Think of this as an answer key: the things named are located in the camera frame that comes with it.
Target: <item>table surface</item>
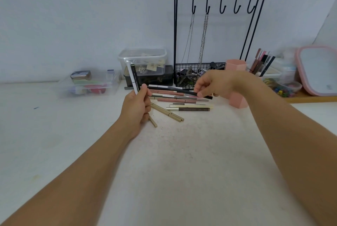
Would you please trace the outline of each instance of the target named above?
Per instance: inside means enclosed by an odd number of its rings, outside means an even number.
[[[0,85],[0,222],[115,122],[129,92],[122,82],[115,95],[61,99],[52,85]],[[147,122],[126,149],[99,225],[315,225],[250,109],[221,97],[210,103],[210,112],[176,112],[181,123],[150,112],[158,128]],[[337,103],[294,106],[337,133]]]

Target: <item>white wall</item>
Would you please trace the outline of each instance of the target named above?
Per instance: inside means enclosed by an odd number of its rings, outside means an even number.
[[[337,49],[337,0],[335,0],[314,44],[328,45]]]
[[[233,14],[235,0],[211,6],[204,62],[238,58],[249,24],[248,1]],[[250,57],[312,43],[334,0],[266,0]],[[195,0],[189,62],[199,58],[206,0]],[[0,0],[0,82],[57,80],[80,68],[119,68],[125,47],[165,47],[173,63],[173,0]],[[191,0],[178,8],[178,56],[186,45]]]

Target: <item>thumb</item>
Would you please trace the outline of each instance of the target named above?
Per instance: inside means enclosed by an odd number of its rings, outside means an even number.
[[[205,97],[210,96],[213,94],[213,86],[214,84],[211,83],[209,86],[205,87],[203,90],[198,92],[198,97]]]
[[[147,94],[147,86],[146,86],[146,84],[142,84],[141,89],[138,92],[138,94],[136,95],[136,97],[138,99],[144,100],[144,97],[146,96],[146,94]]]

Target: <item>paper card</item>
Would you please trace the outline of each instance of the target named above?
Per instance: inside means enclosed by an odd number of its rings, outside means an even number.
[[[150,63],[146,67],[147,70],[157,71],[157,66],[153,63]]]

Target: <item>pink pen holder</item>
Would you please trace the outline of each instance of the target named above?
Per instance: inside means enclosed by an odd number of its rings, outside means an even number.
[[[239,59],[229,59],[226,62],[225,70],[246,70],[247,64],[244,60]],[[232,92],[229,97],[225,97],[229,99],[229,104],[235,108],[242,109],[248,107],[248,103],[246,99],[237,92]]]

